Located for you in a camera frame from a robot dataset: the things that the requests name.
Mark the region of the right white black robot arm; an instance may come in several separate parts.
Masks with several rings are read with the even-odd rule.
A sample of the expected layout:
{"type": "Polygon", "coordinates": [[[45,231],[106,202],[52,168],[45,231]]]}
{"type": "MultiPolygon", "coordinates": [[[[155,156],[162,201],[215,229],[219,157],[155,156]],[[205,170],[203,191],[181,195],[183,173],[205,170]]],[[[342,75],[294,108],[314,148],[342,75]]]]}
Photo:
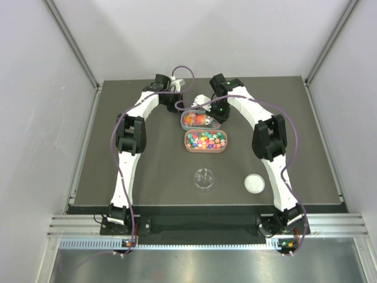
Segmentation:
{"type": "Polygon", "coordinates": [[[296,157],[297,130],[292,119],[278,106],[256,100],[238,79],[227,80],[223,74],[210,80],[214,97],[210,100],[209,115],[220,123],[230,116],[234,107],[253,129],[252,150],[267,171],[274,196],[275,227],[289,233],[298,221],[303,221],[304,238],[309,229],[307,213],[291,187],[288,167],[296,157]]]}

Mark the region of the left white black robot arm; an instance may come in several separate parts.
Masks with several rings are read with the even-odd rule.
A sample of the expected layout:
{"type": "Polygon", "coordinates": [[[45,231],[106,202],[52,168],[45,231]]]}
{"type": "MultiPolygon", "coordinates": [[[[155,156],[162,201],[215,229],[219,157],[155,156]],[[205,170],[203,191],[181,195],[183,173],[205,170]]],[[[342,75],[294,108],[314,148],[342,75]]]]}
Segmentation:
{"type": "Polygon", "coordinates": [[[145,122],[159,105],[175,111],[174,104],[182,99],[183,85],[183,79],[157,74],[154,81],[143,88],[136,103],[117,117],[110,140],[117,180],[107,221],[112,223],[119,233],[135,236],[132,194],[137,164],[147,145],[145,122]]]}

